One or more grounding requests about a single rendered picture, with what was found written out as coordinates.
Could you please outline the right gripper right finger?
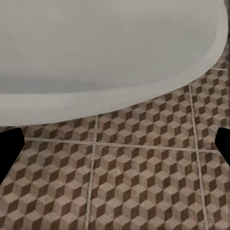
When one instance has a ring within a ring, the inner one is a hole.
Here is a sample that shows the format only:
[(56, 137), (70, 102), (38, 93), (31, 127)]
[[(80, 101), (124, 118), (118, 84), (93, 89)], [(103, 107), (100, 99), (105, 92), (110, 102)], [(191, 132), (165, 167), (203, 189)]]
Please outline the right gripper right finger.
[(215, 145), (230, 166), (230, 129), (220, 127), (215, 138)]

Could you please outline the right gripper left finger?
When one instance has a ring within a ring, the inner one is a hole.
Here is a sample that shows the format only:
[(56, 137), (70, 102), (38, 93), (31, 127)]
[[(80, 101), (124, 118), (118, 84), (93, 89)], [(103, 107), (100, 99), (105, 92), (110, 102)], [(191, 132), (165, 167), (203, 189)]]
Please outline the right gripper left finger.
[(25, 145), (21, 128), (0, 133), (0, 185)]

